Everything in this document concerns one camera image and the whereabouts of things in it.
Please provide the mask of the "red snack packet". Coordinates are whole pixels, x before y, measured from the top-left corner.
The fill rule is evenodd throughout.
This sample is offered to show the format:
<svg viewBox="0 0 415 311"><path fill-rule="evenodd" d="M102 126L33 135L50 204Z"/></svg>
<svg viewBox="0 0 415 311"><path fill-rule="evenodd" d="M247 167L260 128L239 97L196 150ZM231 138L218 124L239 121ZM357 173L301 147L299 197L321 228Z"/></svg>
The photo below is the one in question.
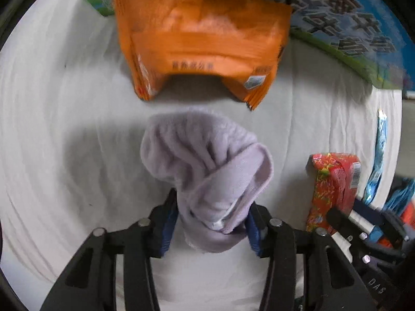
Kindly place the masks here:
<svg viewBox="0 0 415 311"><path fill-rule="evenodd" d="M316 180L306 231L323 228L333 234L326 214L332 208L350 214L357 196L361 163L355 154L334 152L313 154L311 162L316 170Z"/></svg>

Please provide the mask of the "lilac fleece cloth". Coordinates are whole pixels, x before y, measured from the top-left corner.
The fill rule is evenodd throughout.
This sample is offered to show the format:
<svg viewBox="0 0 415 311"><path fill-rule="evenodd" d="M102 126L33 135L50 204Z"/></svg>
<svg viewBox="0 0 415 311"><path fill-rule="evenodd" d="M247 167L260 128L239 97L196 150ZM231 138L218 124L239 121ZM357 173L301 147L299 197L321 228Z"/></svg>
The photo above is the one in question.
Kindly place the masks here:
<svg viewBox="0 0 415 311"><path fill-rule="evenodd" d="M186 241L207 253L245 238L249 208L274 175L272 156L254 133L202 109L151 117L141 160L176 189Z"/></svg>

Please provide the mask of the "blue snack packet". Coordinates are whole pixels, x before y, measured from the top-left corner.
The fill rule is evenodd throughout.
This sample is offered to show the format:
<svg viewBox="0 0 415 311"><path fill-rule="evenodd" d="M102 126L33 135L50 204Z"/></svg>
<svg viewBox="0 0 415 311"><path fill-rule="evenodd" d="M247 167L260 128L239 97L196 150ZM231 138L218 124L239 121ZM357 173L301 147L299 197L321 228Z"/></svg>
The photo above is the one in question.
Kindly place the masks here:
<svg viewBox="0 0 415 311"><path fill-rule="evenodd" d="M369 179L367 181L363 200L362 200L366 205L369 205L373 202L376 196L377 190L378 190L378 186L382 178L387 136L388 136L388 117L382 109L379 109L377 130L376 130L376 144L375 144L375 152L374 152L374 159L373 159L374 164L373 164L373 168L369 176Z"/></svg>

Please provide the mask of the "orange snack bag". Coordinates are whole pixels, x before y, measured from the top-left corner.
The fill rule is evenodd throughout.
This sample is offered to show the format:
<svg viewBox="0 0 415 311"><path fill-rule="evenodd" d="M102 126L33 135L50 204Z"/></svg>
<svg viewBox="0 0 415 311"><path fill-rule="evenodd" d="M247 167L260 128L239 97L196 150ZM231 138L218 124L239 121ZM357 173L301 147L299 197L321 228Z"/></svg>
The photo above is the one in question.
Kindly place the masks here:
<svg viewBox="0 0 415 311"><path fill-rule="evenodd" d="M212 75L251 110L276 78L292 15L270 0L113 0L113 8L140 99L172 76Z"/></svg>

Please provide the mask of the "blue plastic bag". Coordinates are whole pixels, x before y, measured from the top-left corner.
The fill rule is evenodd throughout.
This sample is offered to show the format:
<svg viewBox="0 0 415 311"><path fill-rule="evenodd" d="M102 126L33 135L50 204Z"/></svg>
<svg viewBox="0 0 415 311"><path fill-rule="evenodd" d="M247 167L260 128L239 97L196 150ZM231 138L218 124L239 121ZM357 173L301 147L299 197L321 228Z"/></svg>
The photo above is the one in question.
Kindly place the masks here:
<svg viewBox="0 0 415 311"><path fill-rule="evenodd" d="M392 211L397 216L401 216L413 196L414 179L395 176L383 210Z"/></svg>

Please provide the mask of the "grey table cloth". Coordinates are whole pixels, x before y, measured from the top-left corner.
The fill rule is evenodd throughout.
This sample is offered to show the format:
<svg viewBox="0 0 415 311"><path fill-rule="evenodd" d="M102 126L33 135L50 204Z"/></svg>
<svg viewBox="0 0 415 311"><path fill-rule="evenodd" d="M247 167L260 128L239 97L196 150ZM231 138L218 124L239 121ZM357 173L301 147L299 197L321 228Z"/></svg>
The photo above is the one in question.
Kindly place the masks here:
<svg viewBox="0 0 415 311"><path fill-rule="evenodd" d="M292 39L259 108L249 110L215 76L175 76L151 101L134 93L113 17L85 0L36 0L1 49L1 223L7 252L51 284L97 227L129 227L171 185L141 160L151 117L202 109L254 133L274 175L258 203L303 228L312 200L311 154L349 152L366 182L378 110L388 116L381 205L397 163L399 91L378 90L329 55Z"/></svg>

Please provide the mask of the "open cardboard box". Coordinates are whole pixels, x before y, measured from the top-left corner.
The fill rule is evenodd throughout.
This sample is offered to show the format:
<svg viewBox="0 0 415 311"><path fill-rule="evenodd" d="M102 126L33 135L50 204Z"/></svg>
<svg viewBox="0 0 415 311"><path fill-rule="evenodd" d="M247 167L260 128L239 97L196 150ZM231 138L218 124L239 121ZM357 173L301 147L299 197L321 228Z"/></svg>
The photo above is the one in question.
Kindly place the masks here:
<svg viewBox="0 0 415 311"><path fill-rule="evenodd" d="M414 97L414 31L403 9L388 0L270 0L292 8L291 34L330 53L377 88L400 89ZM111 0L87 0L103 16Z"/></svg>

